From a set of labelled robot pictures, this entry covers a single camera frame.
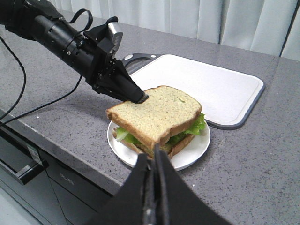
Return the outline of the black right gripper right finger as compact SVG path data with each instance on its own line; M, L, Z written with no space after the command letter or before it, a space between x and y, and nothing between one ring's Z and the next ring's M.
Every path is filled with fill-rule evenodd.
M186 185L173 168L166 152L155 145L158 179L158 225L228 225L229 222L209 208Z

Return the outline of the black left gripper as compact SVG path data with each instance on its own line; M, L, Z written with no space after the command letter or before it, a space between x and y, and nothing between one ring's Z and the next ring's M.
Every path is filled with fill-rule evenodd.
M108 38L108 23L83 33L79 48L90 55L85 81L97 93L106 94L121 101L143 103L148 95L135 84L121 60L112 54L114 45Z

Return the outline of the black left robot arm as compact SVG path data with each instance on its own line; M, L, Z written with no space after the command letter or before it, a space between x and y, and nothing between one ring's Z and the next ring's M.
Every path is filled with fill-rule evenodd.
M123 33L118 18L91 28L93 17L82 31L46 0L2 0L0 23L6 30L27 40L34 40L85 78L97 93L121 101L139 104L148 96L129 76L121 60L115 58Z

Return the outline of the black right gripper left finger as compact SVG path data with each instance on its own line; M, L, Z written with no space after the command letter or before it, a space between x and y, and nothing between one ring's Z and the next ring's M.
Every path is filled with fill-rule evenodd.
M118 193L90 219L88 225L153 225L154 171L145 154L138 160Z

